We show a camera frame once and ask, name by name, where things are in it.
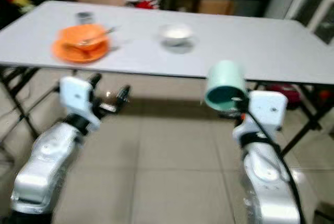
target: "mint green mug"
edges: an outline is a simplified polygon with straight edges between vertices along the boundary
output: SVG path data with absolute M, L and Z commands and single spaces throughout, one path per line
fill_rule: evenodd
M 233 61 L 220 61 L 208 73 L 205 103 L 218 111 L 235 111 L 235 102 L 247 97 L 244 72 Z

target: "orange plate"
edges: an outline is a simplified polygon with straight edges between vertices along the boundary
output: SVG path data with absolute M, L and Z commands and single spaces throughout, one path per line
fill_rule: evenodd
M 58 58 L 75 63 L 89 63 L 97 61 L 104 57 L 109 51 L 109 45 L 107 41 L 100 43 L 94 50 L 84 51 L 73 47 L 65 47 L 66 44 L 63 40 L 57 40 L 52 45 L 52 52 Z
M 84 24 L 68 27 L 60 31 L 59 39 L 84 50 L 93 50 L 103 41 L 107 41 L 106 30 L 98 24 Z M 79 45 L 81 41 L 92 39 L 87 45 Z

